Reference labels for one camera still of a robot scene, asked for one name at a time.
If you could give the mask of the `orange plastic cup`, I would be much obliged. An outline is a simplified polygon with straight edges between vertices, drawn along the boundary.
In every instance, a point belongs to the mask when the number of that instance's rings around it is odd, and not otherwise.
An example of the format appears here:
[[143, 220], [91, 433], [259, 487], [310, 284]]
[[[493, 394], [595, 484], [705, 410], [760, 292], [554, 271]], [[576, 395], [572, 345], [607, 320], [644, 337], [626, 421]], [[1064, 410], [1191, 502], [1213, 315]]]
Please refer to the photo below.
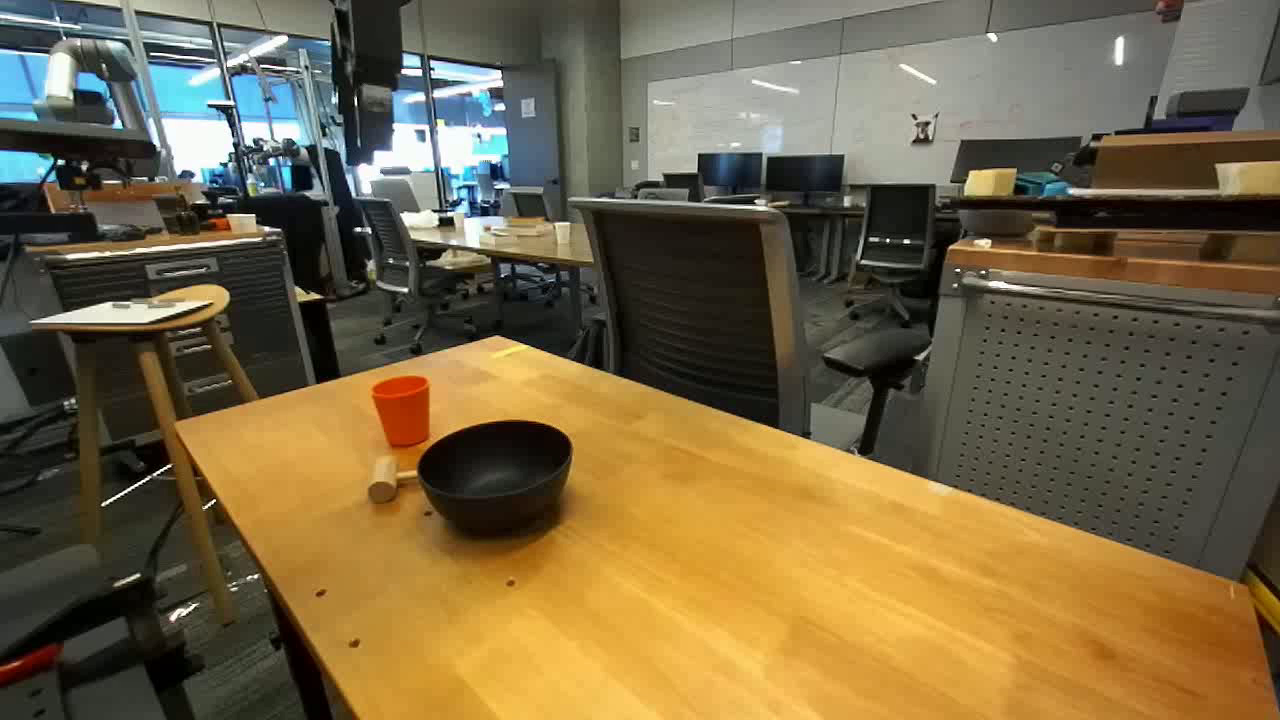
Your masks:
[[389, 376], [373, 389], [373, 406], [394, 447], [411, 447], [427, 435], [427, 379]]

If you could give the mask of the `black bowl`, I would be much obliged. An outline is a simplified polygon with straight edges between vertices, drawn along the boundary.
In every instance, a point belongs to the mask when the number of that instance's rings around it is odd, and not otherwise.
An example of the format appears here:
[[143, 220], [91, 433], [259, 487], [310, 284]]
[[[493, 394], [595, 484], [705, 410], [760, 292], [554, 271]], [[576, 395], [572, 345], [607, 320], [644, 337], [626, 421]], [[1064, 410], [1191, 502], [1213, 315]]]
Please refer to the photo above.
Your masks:
[[509, 535], [554, 521], [564, 502], [572, 439], [541, 421], [490, 421], [437, 439], [415, 481], [465, 535]]

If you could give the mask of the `long wooden office table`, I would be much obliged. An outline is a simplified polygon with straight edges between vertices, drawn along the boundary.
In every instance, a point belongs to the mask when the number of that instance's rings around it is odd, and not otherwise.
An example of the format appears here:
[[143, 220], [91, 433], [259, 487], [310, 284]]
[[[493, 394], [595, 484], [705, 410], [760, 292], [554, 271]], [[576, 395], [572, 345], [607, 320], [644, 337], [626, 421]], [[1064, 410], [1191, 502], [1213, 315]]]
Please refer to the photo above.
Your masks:
[[562, 266], [562, 270], [594, 266], [594, 246], [585, 227], [569, 220], [469, 215], [444, 227], [444, 223], [432, 223], [426, 214], [405, 214], [405, 227], [415, 246], [427, 246], [427, 248], [460, 248], [493, 262]]

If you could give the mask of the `black computer monitor left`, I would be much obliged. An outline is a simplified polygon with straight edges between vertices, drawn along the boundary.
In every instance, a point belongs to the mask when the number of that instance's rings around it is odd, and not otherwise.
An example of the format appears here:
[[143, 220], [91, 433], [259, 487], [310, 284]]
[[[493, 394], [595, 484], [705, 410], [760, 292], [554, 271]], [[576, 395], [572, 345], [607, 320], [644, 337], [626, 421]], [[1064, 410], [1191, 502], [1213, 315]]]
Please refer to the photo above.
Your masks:
[[757, 195], [764, 188], [760, 154], [699, 154], [697, 174], [709, 195]]

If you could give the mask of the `black computer monitor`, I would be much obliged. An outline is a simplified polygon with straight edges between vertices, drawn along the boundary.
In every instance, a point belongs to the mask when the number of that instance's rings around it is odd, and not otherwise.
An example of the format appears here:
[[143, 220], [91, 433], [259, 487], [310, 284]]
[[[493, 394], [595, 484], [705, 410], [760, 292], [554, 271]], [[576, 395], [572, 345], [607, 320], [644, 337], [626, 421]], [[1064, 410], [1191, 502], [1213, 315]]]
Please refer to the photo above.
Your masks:
[[773, 195], [796, 195], [814, 206], [817, 195], [836, 195], [843, 188], [841, 158], [773, 158], [764, 164], [764, 188]]
[[699, 154], [697, 174], [709, 195], [757, 195], [764, 188], [760, 154]]

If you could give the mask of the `black computer monitor right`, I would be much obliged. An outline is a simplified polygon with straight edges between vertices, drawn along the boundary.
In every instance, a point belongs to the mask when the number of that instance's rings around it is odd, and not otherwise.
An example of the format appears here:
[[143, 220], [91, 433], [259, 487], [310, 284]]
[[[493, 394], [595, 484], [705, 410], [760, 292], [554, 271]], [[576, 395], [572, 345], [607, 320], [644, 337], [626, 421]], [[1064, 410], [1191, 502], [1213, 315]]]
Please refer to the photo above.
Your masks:
[[773, 158], [764, 164], [764, 188], [773, 195], [796, 195], [814, 206], [817, 195], [836, 195], [843, 188], [841, 158]]

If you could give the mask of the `small wooden mallet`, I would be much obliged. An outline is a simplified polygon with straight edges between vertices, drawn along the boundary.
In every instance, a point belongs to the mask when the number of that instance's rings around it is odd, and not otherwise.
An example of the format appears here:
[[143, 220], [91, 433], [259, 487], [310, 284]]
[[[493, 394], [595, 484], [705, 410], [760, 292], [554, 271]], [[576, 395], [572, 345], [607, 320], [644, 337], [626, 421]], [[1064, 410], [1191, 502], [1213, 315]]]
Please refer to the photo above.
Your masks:
[[380, 459], [373, 465], [373, 478], [368, 478], [368, 502], [373, 502], [373, 504], [389, 504], [389, 502], [395, 502], [408, 484], [411, 484], [411, 474], [401, 467], [394, 455], [380, 455]]

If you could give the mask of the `black office chair background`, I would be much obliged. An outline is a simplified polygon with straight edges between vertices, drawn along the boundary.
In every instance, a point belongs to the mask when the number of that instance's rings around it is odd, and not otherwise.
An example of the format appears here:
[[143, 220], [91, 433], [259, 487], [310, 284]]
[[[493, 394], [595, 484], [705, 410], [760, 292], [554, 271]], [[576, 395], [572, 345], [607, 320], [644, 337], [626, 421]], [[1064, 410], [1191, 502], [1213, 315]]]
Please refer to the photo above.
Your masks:
[[931, 184], [871, 184], [866, 227], [856, 246], [861, 292], [849, 300], [849, 315], [885, 314], [911, 325], [930, 310], [931, 246]]

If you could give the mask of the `grey perforated cart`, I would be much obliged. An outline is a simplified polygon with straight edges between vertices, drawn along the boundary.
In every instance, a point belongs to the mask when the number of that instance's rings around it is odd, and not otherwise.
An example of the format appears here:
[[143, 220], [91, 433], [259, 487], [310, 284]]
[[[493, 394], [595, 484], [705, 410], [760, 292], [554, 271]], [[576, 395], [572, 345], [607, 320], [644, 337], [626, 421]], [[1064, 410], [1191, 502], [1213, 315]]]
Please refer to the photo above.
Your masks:
[[1280, 270], [961, 241], [924, 411], [935, 481], [1238, 577], [1280, 497]]

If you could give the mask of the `round wooden stool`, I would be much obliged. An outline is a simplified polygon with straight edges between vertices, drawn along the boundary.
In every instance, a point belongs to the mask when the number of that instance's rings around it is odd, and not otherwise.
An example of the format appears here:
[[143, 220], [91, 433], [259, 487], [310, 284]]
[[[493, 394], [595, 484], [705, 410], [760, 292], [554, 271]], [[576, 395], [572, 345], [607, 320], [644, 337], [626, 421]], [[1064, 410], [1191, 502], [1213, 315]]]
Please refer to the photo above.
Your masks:
[[222, 624], [237, 621], [225, 563], [206, 516], [206, 493], [196, 465], [175, 433], [180, 401], [172, 395], [167, 337], [202, 333], [232, 379], [240, 401], [257, 401], [257, 384], [243, 373], [237, 348], [222, 333], [232, 310], [225, 284], [184, 284], [141, 300], [102, 300], [74, 314], [39, 315], [39, 333], [57, 333], [74, 348], [75, 379], [75, 535], [102, 544], [104, 534], [104, 444], [102, 444], [102, 361], [110, 345], [123, 345], [136, 361], [141, 389], [147, 395], [151, 426], [175, 478], [180, 516], [187, 521], [196, 569]]

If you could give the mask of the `wooden box on cart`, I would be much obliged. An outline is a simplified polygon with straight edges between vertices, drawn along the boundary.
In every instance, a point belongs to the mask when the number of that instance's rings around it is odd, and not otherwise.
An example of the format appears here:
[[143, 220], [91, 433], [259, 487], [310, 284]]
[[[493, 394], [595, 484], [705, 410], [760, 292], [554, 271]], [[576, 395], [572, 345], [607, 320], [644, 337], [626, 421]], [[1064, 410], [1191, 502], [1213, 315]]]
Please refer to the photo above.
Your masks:
[[1097, 188], [1213, 188], [1221, 164], [1280, 160], [1280, 134], [1147, 134], [1097, 143]]

